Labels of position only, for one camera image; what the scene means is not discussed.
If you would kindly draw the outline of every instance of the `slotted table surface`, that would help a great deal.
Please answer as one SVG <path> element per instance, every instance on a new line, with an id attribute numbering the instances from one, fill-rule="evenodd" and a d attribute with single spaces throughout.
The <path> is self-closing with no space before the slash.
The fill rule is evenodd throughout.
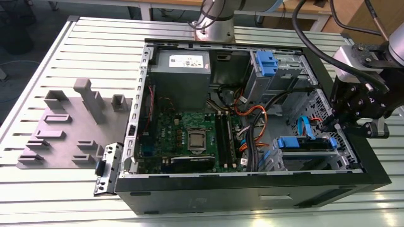
<path id="1" fill-rule="evenodd" d="M 294 31 L 236 27 L 236 42 L 303 46 Z M 308 37 L 330 55 L 348 44 L 339 34 Z M 187 24 L 82 17 L 67 22 L 10 117 L 0 128 L 0 224 L 114 224 L 123 226 L 403 226 L 404 121 L 387 120 L 391 137 L 370 140 L 392 184 L 315 209 L 136 216 L 115 197 L 94 197 L 94 170 L 20 170 L 15 167 L 36 128 L 50 90 L 79 96 L 76 78 L 90 78 L 103 97 L 132 97 L 144 38 L 194 40 Z M 334 77 L 332 67 L 326 65 Z"/>

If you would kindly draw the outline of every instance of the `black cable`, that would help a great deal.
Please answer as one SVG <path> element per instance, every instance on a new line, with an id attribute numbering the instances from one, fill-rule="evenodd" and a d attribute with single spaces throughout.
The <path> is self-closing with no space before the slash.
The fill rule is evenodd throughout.
<path id="1" fill-rule="evenodd" d="M 178 19 L 172 19 L 172 22 L 176 22 L 176 21 L 179 21 L 182 18 L 183 18 L 183 15 L 184 15 L 184 13 L 186 13 L 186 11 L 183 10 L 183 13 L 182 13 L 182 15 L 179 16 L 179 18 Z"/>
<path id="2" fill-rule="evenodd" d="M 162 9 L 158 9 L 162 13 L 162 17 L 167 17 L 167 15 L 163 13 L 163 10 Z"/>
<path id="3" fill-rule="evenodd" d="M 264 11 L 260 11 L 260 13 L 264 13 L 267 12 L 271 8 L 272 8 L 274 4 L 264 10 Z"/>
<path id="4" fill-rule="evenodd" d="M 295 88 L 295 89 L 291 89 L 291 90 L 287 90 L 287 91 L 284 91 L 284 92 L 282 92 L 282 93 L 279 93 L 276 96 L 274 96 L 272 97 L 272 99 L 267 102 L 267 104 L 266 104 L 266 110 L 268 111 L 270 110 L 270 108 L 272 107 L 272 105 L 279 101 L 279 100 L 282 100 L 287 95 L 290 95 L 290 94 L 292 94 L 292 93 L 295 93 L 295 92 L 311 92 L 311 91 L 314 91 L 315 90 L 315 87 L 304 87 L 304 88 Z M 256 168 L 252 168 L 251 169 L 251 172 L 256 172 L 256 171 L 259 171 L 258 170 L 258 165 L 259 165 L 259 163 L 258 163 L 258 155 L 259 155 L 259 151 L 258 151 L 258 146 L 256 146 L 256 144 L 255 144 L 255 139 L 254 139 L 254 128 L 255 128 L 255 125 L 258 124 L 258 122 L 259 122 L 259 119 L 260 119 L 260 117 L 262 117 L 262 114 L 263 114 L 263 112 L 260 111 L 259 112 L 259 114 L 255 116 L 255 118 L 254 118 L 254 121 L 252 121 L 252 124 L 251 124 L 251 126 L 250 126 L 250 129 L 248 129 L 248 131 L 247 131 L 247 135 L 248 135 L 248 137 L 246 138 L 246 142 L 248 143 L 247 144 L 247 148 L 248 148 L 248 150 L 250 150 L 250 153 L 252 154 L 252 157 L 254 157 L 254 162 L 256 162 L 256 163 L 252 163 L 252 166 L 255 166 Z"/>
<path id="5" fill-rule="evenodd" d="M 204 29 L 207 29 L 207 28 L 216 22 L 216 20 L 219 19 L 219 17 L 220 17 L 220 15 L 222 15 L 224 9 L 226 9 L 226 0 L 223 0 L 223 6 L 222 6 L 220 13 L 218 14 L 218 16 L 215 17 L 215 19 L 212 20 L 212 22 L 211 22 L 208 25 L 206 25 L 204 27 L 195 27 L 191 23 L 188 23 L 188 25 L 190 25 L 195 30 L 204 30 Z"/>
<path id="6" fill-rule="evenodd" d="M 366 0 L 366 5 L 368 7 L 368 11 L 371 13 L 372 18 L 374 19 L 378 18 L 376 10 L 375 10 L 375 8 L 372 6 L 371 0 Z"/>
<path id="7" fill-rule="evenodd" d="M 230 105 L 226 103 L 226 100 L 224 100 L 224 98 L 223 98 L 223 96 L 222 96 L 222 87 L 219 87 L 216 93 L 218 93 L 218 97 L 219 97 L 219 100 L 220 100 L 222 104 L 231 110 L 231 107 L 232 107 L 232 106 L 230 106 Z"/>
<path id="8" fill-rule="evenodd" d="M 282 18 L 280 18 L 280 20 L 279 20 L 278 25 L 276 25 L 275 28 L 279 28 L 279 26 L 283 24 L 283 22 L 286 20 L 286 3 L 284 2 L 283 2 L 283 6 L 284 6 L 284 8 L 283 8 L 283 15 L 282 15 Z"/>
<path id="9" fill-rule="evenodd" d="M 380 32 L 378 32 L 378 31 L 368 30 L 368 29 L 364 29 L 364 28 L 360 28 L 360 27 L 352 27 L 352 26 L 344 25 L 344 24 L 342 23 L 339 17 L 338 17 L 338 14 L 336 14 L 335 5 L 334 5 L 334 0 L 330 0 L 330 6 L 331 6 L 331 13 L 332 13 L 332 15 L 334 15 L 334 20 L 335 20 L 336 24 L 338 24 L 342 28 L 346 28 L 346 29 L 352 30 L 352 31 L 368 33 L 368 34 L 372 34 L 372 35 L 382 35 Z"/>
<path id="10" fill-rule="evenodd" d="M 307 36 L 304 35 L 299 23 L 298 23 L 298 14 L 302 9 L 302 6 L 304 5 L 307 0 L 300 0 L 300 3 L 296 6 L 296 9 L 294 11 L 292 15 L 292 24 L 296 31 L 296 34 L 302 40 L 302 42 L 306 44 L 306 46 L 310 48 L 310 50 L 318 55 L 319 58 L 322 58 L 324 61 L 327 61 L 331 65 L 342 69 L 343 71 L 351 73 L 356 76 L 359 81 L 362 83 L 370 83 L 382 93 L 387 93 L 390 91 L 386 84 L 376 79 L 376 77 L 371 76 L 370 74 L 364 73 L 363 71 L 358 70 L 356 68 L 351 67 L 346 63 L 340 62 L 331 56 L 328 56 L 318 47 L 316 45 L 310 41 Z"/>
<path id="11" fill-rule="evenodd" d="M 254 23 L 255 23 L 256 27 L 260 27 L 259 23 L 258 23 L 258 11 L 255 11 L 255 13 L 254 13 Z"/>

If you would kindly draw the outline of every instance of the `side panel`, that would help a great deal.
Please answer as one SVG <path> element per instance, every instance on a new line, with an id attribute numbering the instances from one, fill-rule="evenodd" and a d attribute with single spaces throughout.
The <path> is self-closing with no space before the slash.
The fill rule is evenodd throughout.
<path id="1" fill-rule="evenodd" d="M 138 214 L 195 213 L 316 207 L 352 194 L 359 189 L 355 186 L 307 186 L 119 192 L 119 196 Z"/>

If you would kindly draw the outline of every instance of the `wooden table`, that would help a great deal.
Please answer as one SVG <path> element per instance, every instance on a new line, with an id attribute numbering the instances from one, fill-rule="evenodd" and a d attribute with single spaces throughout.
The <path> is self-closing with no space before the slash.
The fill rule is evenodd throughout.
<path id="1" fill-rule="evenodd" d="M 152 8 L 159 9 L 180 9 L 180 10 L 200 10 L 200 5 L 203 0 L 58 0 L 60 2 L 71 3 L 87 3 L 87 4 L 100 4 L 100 5 L 116 5 L 116 6 L 128 6 L 139 7 L 142 11 L 143 20 L 152 20 Z M 286 17 L 292 17 L 292 12 L 299 4 L 299 0 L 288 0 L 286 2 Z M 314 5 L 314 0 L 310 0 L 299 13 L 298 18 L 311 19 L 316 22 L 311 27 L 312 32 L 320 32 L 324 28 L 324 25 L 331 16 L 330 3 L 327 2 L 324 8 Z M 236 11 L 236 14 L 247 14 L 256 16 L 271 16 L 282 17 L 283 16 L 283 5 L 275 12 L 252 12 L 252 11 Z"/>

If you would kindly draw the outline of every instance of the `power cable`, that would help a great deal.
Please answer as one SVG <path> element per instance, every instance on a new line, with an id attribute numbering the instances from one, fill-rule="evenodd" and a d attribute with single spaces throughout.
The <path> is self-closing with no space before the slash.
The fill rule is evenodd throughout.
<path id="1" fill-rule="evenodd" d="M 295 28 L 296 34 L 298 34 L 302 42 L 306 44 L 306 46 L 310 48 L 310 50 L 318 55 L 319 58 L 322 58 L 326 62 L 328 62 L 331 65 L 334 65 L 343 71 L 355 75 L 362 83 L 370 83 L 383 94 L 386 94 L 390 91 L 390 89 L 388 89 L 387 85 L 383 83 L 383 81 L 378 80 L 378 78 L 374 77 L 372 75 L 364 73 L 363 71 L 358 70 L 356 68 L 351 67 L 346 63 L 340 62 L 339 60 L 336 60 L 335 58 L 328 56 L 307 38 L 306 34 L 303 33 L 303 31 L 300 29 L 299 23 L 298 23 L 298 14 L 299 14 L 299 11 L 300 11 L 306 1 L 307 0 L 300 0 L 300 3 L 298 4 L 296 9 L 294 11 L 294 15 L 292 15 L 294 28 Z"/>
<path id="2" fill-rule="evenodd" d="M 283 8 L 283 15 L 282 15 L 282 18 L 280 18 L 280 20 L 279 20 L 278 25 L 276 25 L 275 28 L 279 28 L 279 26 L 283 24 L 283 22 L 286 20 L 286 3 L 284 2 L 283 2 L 283 6 L 284 6 L 284 8 Z"/>
<path id="3" fill-rule="evenodd" d="M 368 29 L 364 29 L 364 28 L 360 28 L 360 27 L 352 27 L 352 26 L 344 25 L 344 24 L 342 23 L 339 17 L 338 17 L 338 14 L 336 14 L 335 5 L 334 5 L 334 0 L 330 0 L 330 6 L 331 6 L 331 13 L 332 13 L 332 15 L 334 15 L 334 20 L 335 20 L 336 24 L 338 24 L 342 28 L 348 29 L 348 30 L 352 30 L 352 31 L 368 33 L 368 34 L 372 34 L 372 35 L 382 35 L 380 32 L 378 32 L 378 31 L 368 30 Z"/>

